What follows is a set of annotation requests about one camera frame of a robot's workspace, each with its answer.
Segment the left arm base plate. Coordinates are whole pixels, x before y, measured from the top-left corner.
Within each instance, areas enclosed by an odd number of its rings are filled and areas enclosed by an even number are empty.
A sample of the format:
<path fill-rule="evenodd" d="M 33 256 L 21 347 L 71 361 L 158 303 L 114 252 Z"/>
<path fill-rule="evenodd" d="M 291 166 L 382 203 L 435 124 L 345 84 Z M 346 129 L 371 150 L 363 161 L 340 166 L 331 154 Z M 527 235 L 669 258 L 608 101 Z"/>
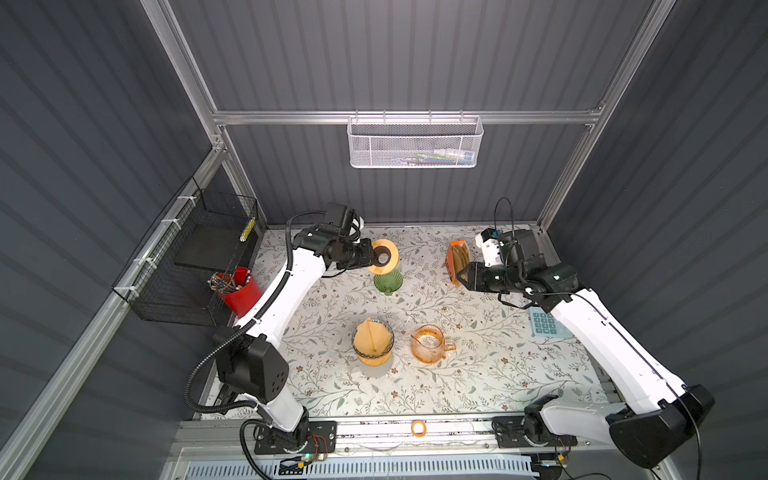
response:
<path fill-rule="evenodd" d="M 257 455 L 329 454 L 336 449 L 338 423 L 335 421 L 301 421 L 293 432 L 276 427 L 257 426 L 252 434 Z"/>

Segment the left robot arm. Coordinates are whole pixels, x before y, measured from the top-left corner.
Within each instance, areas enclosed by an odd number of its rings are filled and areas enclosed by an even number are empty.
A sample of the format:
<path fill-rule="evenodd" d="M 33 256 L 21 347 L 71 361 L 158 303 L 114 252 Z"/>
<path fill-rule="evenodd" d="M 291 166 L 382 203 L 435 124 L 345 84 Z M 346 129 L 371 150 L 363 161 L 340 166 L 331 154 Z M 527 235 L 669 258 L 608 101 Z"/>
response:
<path fill-rule="evenodd" d="M 286 327 L 311 287 L 329 267 L 346 272 L 367 268 L 385 275 L 399 263 L 399 251 L 389 240 L 362 236 L 363 219 L 355 210 L 336 203 L 323 210 L 294 215 L 284 230 L 286 262 L 264 295 L 241 315 L 227 336 L 192 370 L 184 387 L 184 401 L 202 414 L 225 413 L 249 407 L 262 412 L 267 424 L 283 432 L 303 428 L 305 408 L 285 390 L 288 365 L 279 352 Z M 203 405 L 191 395 L 192 384 L 213 361 L 223 385 L 243 400 Z"/>

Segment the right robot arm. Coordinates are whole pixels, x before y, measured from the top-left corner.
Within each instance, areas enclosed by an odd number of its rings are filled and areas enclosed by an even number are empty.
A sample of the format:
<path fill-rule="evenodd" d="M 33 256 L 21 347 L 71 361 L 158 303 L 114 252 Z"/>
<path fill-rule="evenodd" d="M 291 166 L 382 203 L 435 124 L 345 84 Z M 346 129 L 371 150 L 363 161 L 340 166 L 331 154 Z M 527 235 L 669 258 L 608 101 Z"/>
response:
<path fill-rule="evenodd" d="M 610 313 L 599 295 L 566 264 L 549 265 L 530 231 L 493 228 L 475 237 L 483 258 L 456 274 L 468 290 L 497 297 L 518 292 L 566 327 L 603 368 L 619 395 L 608 404 L 571 402 L 546 394 L 525 407 L 520 432 L 537 447 L 563 436 L 611 444 L 635 465 L 651 469 L 700 427 L 715 399 L 688 385 L 654 358 Z"/>

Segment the orange glass pitcher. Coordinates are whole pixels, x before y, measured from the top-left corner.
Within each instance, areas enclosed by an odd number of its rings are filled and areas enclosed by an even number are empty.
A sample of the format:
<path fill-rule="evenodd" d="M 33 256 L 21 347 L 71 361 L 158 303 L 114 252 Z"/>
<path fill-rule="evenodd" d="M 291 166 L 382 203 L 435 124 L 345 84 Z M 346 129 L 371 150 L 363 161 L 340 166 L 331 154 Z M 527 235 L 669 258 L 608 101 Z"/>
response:
<path fill-rule="evenodd" d="M 410 349 L 413 356 L 425 364 L 436 364 L 457 349 L 452 339 L 446 338 L 436 325 L 426 324 L 410 334 Z"/>

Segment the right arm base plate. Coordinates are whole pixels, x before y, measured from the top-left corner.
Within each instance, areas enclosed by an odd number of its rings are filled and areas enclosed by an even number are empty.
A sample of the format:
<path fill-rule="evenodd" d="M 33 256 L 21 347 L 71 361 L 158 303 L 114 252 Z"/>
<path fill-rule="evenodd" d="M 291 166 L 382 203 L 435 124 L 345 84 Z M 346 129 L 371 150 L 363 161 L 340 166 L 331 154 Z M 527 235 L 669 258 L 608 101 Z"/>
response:
<path fill-rule="evenodd" d="M 491 419 L 491 431 L 500 448 L 565 447 L 578 444 L 572 435 L 556 435 L 549 431 L 537 415 L 502 415 Z"/>

